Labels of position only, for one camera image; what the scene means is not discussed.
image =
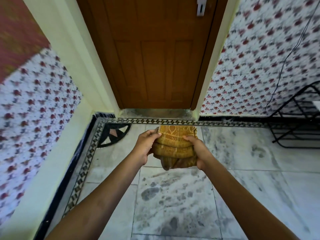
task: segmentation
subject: wallpaper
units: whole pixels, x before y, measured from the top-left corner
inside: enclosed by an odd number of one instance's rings
[[[318,0],[241,0],[207,90],[201,116],[271,115],[305,85],[320,80]]]
[[[23,0],[0,0],[0,83],[48,47],[47,38]]]
[[[22,0],[0,0],[0,225],[82,98],[49,46]]]

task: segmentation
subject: folded cloth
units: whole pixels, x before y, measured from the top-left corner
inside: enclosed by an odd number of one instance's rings
[[[185,125],[160,125],[162,135],[155,140],[152,150],[154,157],[161,160],[163,169],[188,168],[197,164],[197,157],[191,142],[182,136],[197,138],[197,129]]]

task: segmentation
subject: forearm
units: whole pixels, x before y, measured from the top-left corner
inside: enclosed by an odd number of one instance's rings
[[[208,176],[249,240],[298,239],[256,200],[212,155],[204,160]]]
[[[142,163],[130,153],[110,175],[59,222],[46,240],[98,239]]]

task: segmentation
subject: door handle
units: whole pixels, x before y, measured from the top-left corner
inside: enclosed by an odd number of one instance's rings
[[[207,0],[197,0],[198,4],[198,10],[197,10],[197,16],[203,16],[205,14],[205,8],[206,8]]]

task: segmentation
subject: hand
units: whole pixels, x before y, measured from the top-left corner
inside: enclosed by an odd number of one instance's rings
[[[193,136],[183,136],[183,139],[192,143],[194,152],[197,155],[197,167],[198,169],[203,170],[206,160],[212,157],[214,158],[214,156],[211,154],[202,140],[197,139]]]
[[[152,153],[150,149],[153,145],[153,142],[161,136],[161,133],[157,133],[157,131],[158,129],[150,129],[140,134],[138,136],[136,145],[131,151],[131,153],[141,159],[143,165],[147,163],[148,155]]]

